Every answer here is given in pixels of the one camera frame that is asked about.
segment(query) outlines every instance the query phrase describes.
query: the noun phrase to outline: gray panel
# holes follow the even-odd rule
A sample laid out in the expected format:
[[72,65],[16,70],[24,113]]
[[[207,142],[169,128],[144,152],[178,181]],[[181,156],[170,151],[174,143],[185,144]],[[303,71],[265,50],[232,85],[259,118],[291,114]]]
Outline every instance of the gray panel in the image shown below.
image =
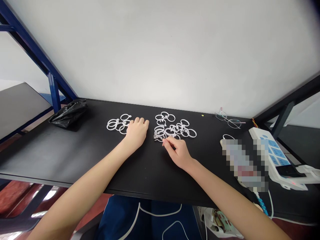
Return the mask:
[[0,139],[51,105],[26,83],[0,91]]

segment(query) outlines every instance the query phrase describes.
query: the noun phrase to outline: blue pants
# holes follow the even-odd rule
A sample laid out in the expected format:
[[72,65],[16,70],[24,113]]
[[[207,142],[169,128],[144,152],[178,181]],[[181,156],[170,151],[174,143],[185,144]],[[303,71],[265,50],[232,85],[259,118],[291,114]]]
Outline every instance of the blue pants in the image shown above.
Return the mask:
[[[117,240],[131,227],[138,210],[138,204],[153,214],[176,212],[180,204],[114,195],[109,198],[100,225],[96,231],[97,240]],[[201,240],[193,208],[182,205],[181,211],[166,217],[151,216],[139,211],[137,221],[126,239],[162,239],[163,231],[175,221],[180,221],[189,239]],[[186,239],[180,223],[175,223],[163,235],[164,240]]]

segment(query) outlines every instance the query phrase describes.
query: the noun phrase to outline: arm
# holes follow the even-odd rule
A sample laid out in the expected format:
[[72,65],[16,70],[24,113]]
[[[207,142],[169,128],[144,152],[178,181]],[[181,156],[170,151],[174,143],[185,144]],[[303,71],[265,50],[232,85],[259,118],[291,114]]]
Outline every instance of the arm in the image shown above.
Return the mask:
[[168,137],[162,145],[174,163],[197,181],[246,239],[290,239],[242,194],[193,159],[185,141]]
[[148,126],[149,121],[144,122],[143,118],[132,120],[126,137],[53,204],[28,239],[70,239],[79,221],[106,189],[113,175],[142,145]]

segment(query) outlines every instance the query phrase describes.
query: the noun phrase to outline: power strip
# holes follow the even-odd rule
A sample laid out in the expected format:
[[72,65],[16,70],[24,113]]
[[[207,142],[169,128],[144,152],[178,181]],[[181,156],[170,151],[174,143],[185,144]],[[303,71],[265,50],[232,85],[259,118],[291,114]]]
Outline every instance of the power strip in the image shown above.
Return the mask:
[[279,183],[283,188],[288,190],[308,190],[305,184],[299,183],[298,179],[284,177],[278,173],[276,167],[290,165],[291,163],[288,161],[270,132],[253,127],[249,130],[249,133],[252,139],[261,141],[258,141],[257,143],[261,145],[261,149],[268,151],[268,161],[266,161],[266,165],[268,165],[269,177],[272,181]]

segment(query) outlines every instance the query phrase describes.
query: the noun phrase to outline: eyeglasses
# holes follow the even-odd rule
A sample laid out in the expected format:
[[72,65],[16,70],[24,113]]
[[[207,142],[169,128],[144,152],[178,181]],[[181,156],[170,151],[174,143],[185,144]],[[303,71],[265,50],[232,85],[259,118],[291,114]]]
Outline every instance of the eyeglasses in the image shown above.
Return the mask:
[[241,124],[245,123],[245,122],[240,122],[240,120],[238,119],[227,119],[227,114],[225,112],[222,111],[222,107],[220,108],[220,111],[218,113],[215,113],[216,118],[218,118],[221,121],[226,121],[228,122],[228,125],[232,128],[239,128]]

